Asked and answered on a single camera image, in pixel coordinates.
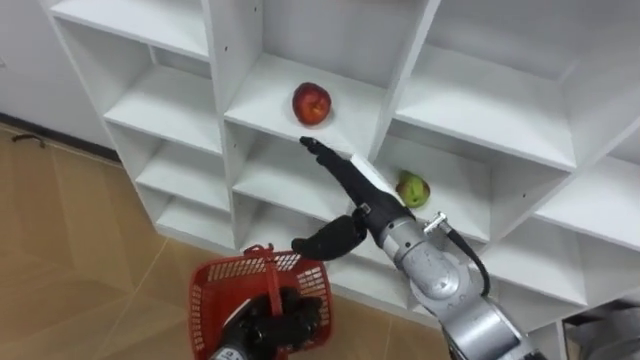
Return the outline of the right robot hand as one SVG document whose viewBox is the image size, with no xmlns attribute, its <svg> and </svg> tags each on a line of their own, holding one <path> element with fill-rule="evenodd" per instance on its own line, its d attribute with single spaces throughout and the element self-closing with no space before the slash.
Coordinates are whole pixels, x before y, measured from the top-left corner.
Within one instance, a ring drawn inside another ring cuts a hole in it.
<svg viewBox="0 0 640 360">
<path fill-rule="evenodd" d="M 352 161 L 313 137 L 302 136 L 299 142 L 337 180 L 355 209 L 307 238 L 293 239 L 294 253 L 310 260 L 332 261 L 349 254 L 367 236 L 372 236 L 376 245 L 382 247 L 393 231 L 404 225 L 417 225 L 416 217 L 406 206 L 377 187 Z"/>
</svg>

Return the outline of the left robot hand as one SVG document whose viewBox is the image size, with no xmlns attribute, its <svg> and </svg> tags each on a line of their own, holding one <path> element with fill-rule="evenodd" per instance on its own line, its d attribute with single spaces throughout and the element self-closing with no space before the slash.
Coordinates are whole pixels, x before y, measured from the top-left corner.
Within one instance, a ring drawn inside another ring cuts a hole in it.
<svg viewBox="0 0 640 360">
<path fill-rule="evenodd" d="M 247 299 L 225 321 L 214 360 L 270 360 L 280 349 L 300 350 L 321 325 L 319 297 L 281 287 L 282 313 L 273 315 L 269 294 Z"/>
</svg>

